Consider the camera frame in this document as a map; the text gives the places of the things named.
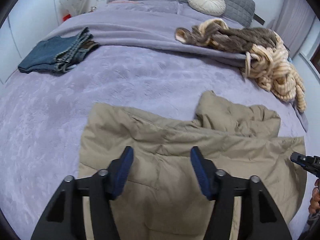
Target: bedsheet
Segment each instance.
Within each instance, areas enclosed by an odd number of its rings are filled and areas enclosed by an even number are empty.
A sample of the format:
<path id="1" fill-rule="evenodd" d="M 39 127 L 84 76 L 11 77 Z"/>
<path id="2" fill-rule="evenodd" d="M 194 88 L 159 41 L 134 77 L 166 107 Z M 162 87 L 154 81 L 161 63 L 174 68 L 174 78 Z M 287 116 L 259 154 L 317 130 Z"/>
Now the bedsheet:
<path id="1" fill-rule="evenodd" d="M 307 154 L 316 154 L 292 106 L 244 79 L 238 68 L 204 55 L 102 46 L 64 75 L 15 72 L 6 83 L 0 99 L 0 206 L 12 228 L 29 240 L 62 179 L 77 176 L 81 133 L 96 102 L 192 120 L 206 90 L 275 110 L 279 136 L 304 136 Z M 290 223 L 294 239 L 307 219 L 314 181 L 308 174 L 304 201 Z"/>

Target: white round pillow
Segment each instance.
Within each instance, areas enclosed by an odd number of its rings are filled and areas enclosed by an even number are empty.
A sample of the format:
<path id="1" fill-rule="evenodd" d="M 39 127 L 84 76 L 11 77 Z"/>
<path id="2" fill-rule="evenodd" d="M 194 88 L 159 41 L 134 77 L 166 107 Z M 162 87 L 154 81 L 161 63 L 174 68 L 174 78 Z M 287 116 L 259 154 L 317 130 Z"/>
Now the white round pillow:
<path id="1" fill-rule="evenodd" d="M 224 0 L 188 0 L 189 5 L 198 12 L 220 16 L 226 10 Z"/>

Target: purple fleece blanket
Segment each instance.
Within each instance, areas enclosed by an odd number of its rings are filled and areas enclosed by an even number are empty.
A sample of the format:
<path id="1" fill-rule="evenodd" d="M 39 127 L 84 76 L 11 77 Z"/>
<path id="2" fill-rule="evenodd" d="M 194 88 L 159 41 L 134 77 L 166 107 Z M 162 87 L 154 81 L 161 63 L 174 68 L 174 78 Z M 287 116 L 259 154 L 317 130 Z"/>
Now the purple fleece blanket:
<path id="1" fill-rule="evenodd" d="M 81 133 L 96 102 L 192 120 L 200 95 L 213 90 L 234 103 L 277 111 L 279 136 L 305 136 L 307 153 L 317 154 L 290 104 L 244 79 L 238 68 L 212 59 L 240 55 L 174 40 L 175 28 L 190 28 L 207 18 L 176 1 L 110 4 L 67 20 L 48 36 L 73 36 L 88 26 L 97 42 L 109 46 L 101 46 L 62 76 L 12 75 L 0 99 L 0 207 L 22 240 L 31 238 L 62 179 L 77 176 Z M 304 202 L 290 224 L 294 239 L 307 219 L 314 181 L 308 177 Z"/>

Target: metal screw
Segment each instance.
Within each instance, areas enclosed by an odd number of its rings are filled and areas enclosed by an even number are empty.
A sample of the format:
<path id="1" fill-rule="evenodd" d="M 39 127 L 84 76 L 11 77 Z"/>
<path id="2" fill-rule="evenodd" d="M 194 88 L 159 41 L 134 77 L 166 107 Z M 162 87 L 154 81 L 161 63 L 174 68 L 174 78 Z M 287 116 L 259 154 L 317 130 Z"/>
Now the metal screw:
<path id="1" fill-rule="evenodd" d="M 216 174 L 218 175 L 218 176 L 224 176 L 225 174 L 226 174 L 226 172 L 224 171 L 224 170 L 217 170 L 216 171 Z"/>
<path id="2" fill-rule="evenodd" d="M 73 179 L 74 179 L 73 176 L 68 175 L 68 176 L 66 176 L 66 177 L 64 178 L 64 181 L 65 181 L 65 182 L 70 182 L 70 181 L 72 181 Z"/>
<path id="3" fill-rule="evenodd" d="M 259 182 L 260 181 L 260 178 L 258 176 L 251 176 L 250 178 L 253 182 Z"/>
<path id="4" fill-rule="evenodd" d="M 100 171 L 98 172 L 98 174 L 99 174 L 100 176 L 106 176 L 106 175 L 108 174 L 108 171 L 107 171 L 106 169 L 102 169 L 102 170 L 100 170 Z"/>

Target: blue gripper pad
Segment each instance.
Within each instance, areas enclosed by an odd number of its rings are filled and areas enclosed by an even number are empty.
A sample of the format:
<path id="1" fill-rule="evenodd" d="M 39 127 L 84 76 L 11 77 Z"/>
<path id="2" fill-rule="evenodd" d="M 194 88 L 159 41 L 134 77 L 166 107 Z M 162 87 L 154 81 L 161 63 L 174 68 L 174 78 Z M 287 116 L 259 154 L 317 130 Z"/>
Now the blue gripper pad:
<path id="1" fill-rule="evenodd" d="M 113 160 L 108 167 L 108 184 L 106 191 L 114 200 L 122 194 L 124 185 L 128 179 L 129 171 L 133 163 L 133 149 L 127 146 L 119 159 Z"/>
<path id="2" fill-rule="evenodd" d="M 208 200 L 213 200 L 214 195 L 219 191 L 219 185 L 214 181 L 217 168 L 211 160 L 203 158 L 197 146 L 191 149 L 190 158 L 202 194 L 205 195 Z"/>

